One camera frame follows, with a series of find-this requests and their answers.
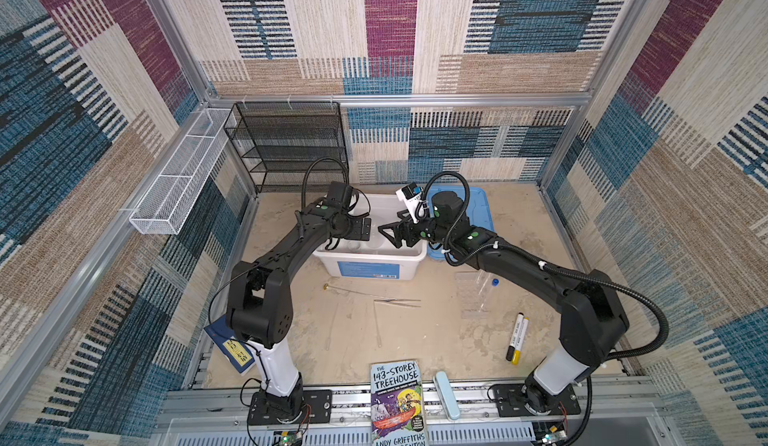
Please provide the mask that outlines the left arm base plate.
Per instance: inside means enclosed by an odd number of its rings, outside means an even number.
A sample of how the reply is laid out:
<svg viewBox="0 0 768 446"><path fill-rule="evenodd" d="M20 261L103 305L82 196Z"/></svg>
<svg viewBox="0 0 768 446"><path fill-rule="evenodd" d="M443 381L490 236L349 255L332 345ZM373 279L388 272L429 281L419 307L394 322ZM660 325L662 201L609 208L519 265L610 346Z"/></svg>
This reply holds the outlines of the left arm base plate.
<svg viewBox="0 0 768 446"><path fill-rule="evenodd" d="M331 419L333 393L330 389L308 390L280 397L262 390L251 398L248 426L298 425L306 417L311 425L327 424Z"/></svg>

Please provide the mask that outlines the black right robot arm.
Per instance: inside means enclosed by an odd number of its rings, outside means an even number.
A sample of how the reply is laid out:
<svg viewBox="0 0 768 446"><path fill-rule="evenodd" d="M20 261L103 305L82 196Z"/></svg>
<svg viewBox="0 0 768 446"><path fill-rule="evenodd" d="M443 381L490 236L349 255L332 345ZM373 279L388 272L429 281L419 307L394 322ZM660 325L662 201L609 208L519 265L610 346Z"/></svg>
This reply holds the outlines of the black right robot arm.
<svg viewBox="0 0 768 446"><path fill-rule="evenodd" d="M558 266L471 224L466 197L454 191L427 196L415 184L397 190L396 196L405 210L397 221L379 228L393 246L411 247L420 241L438 244L448 265L467 265L507 279L559 313L559 344L523 386L528 405L537 413L550 410L559 394L587 379L604 362L649 354L667 340L669 321L648 297L614 283L599 270L581 273ZM621 296L644 305L659 327L649 343L623 351L616 345L630 324Z"/></svg>

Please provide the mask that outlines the blue capped test tube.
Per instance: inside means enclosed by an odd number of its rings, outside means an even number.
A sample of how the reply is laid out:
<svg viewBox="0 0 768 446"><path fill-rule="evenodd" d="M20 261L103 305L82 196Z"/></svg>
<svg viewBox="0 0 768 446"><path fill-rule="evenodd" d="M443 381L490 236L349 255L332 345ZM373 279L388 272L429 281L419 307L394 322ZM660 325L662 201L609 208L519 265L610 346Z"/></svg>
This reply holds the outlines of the blue capped test tube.
<svg viewBox="0 0 768 446"><path fill-rule="evenodd" d="M488 276L479 291L479 307L478 311L481 313L487 313L490 305L490 295L494 289L499 285L499 279L496 276Z"/></svg>

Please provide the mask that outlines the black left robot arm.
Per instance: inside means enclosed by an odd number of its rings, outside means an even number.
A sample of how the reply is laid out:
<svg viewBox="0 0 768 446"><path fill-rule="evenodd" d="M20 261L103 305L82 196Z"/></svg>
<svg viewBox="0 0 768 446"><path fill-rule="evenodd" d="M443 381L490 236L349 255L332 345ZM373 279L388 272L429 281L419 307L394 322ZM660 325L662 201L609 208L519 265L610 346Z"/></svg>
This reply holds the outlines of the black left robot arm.
<svg viewBox="0 0 768 446"><path fill-rule="evenodd" d="M356 195L351 185L332 182L325 196L295 212L293 228L281 241L232 270L226 325L256 354L262 398L275 414L293 418L303 410L302 377L286 342L293 321L291 282L322 244L369 238L370 220L351 213Z"/></svg>

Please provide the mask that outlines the long metal spatula rod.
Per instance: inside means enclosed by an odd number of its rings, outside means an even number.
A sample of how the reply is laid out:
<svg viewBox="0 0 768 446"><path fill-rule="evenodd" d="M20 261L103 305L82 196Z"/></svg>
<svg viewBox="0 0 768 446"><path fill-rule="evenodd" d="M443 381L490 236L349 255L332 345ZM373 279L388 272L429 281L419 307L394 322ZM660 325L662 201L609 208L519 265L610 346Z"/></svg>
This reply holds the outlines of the long metal spatula rod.
<svg viewBox="0 0 768 446"><path fill-rule="evenodd" d="M342 288L342 287L338 287L338 286L333 286L333 285L331 285L329 283L325 283L323 285L323 290L324 291L333 291L333 292L337 292L337 293L348 293L348 294L361 295L361 296L370 297L370 298L374 298L374 299L389 299L389 298L387 298L386 296L383 296L383 295L367 293L367 292L352 290L352 289L348 289L348 288Z"/></svg>

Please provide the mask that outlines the metal tweezers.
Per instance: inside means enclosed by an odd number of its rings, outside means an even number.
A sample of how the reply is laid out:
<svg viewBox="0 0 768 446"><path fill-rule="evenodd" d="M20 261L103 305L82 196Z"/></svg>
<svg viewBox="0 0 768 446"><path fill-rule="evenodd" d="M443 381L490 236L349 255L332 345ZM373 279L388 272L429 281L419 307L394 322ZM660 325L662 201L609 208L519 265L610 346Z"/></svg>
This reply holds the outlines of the metal tweezers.
<svg viewBox="0 0 768 446"><path fill-rule="evenodd" d="M387 298L387 299L375 299L375 303L378 304L384 304L384 305L390 305L390 306L396 306L396 307L406 307L406 308L420 308L421 301L417 299L398 299L398 298Z"/></svg>

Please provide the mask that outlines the white plastic storage bin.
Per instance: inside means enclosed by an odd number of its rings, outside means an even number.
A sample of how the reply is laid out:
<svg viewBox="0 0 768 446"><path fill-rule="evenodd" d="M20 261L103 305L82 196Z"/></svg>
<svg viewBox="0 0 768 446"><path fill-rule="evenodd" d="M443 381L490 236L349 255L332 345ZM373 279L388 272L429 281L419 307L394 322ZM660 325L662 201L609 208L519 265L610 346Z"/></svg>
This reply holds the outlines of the white plastic storage bin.
<svg viewBox="0 0 768 446"><path fill-rule="evenodd" d="M370 238L342 239L333 250L318 247L313 256L333 277L411 280L427 256L427 244L418 242L413 247L395 248L377 227L399 220L397 213L405 210L405 205L395 194L367 194L367 198L372 206Z"/></svg>

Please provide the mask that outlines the clear test tube rack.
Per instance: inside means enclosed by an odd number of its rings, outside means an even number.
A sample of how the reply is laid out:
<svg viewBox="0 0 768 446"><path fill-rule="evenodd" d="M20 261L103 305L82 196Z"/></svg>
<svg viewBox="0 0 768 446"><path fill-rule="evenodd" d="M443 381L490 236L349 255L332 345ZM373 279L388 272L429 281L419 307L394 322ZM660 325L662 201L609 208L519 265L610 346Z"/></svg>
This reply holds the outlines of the clear test tube rack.
<svg viewBox="0 0 768 446"><path fill-rule="evenodd" d="M483 319L487 316L486 299L492 289L492 276L485 271L458 272L454 276L456 295L463 319Z"/></svg>

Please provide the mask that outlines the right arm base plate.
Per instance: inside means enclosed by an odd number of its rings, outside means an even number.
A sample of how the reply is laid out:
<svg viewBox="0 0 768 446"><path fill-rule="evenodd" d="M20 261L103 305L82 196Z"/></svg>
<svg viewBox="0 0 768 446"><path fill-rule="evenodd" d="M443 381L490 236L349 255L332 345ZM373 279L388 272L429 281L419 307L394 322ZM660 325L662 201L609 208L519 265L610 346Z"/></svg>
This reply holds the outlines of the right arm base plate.
<svg viewBox="0 0 768 446"><path fill-rule="evenodd" d="M582 407L574 388L568 385L557 395L527 384L494 384L488 390L489 399L496 405L500 417L532 417L579 415Z"/></svg>

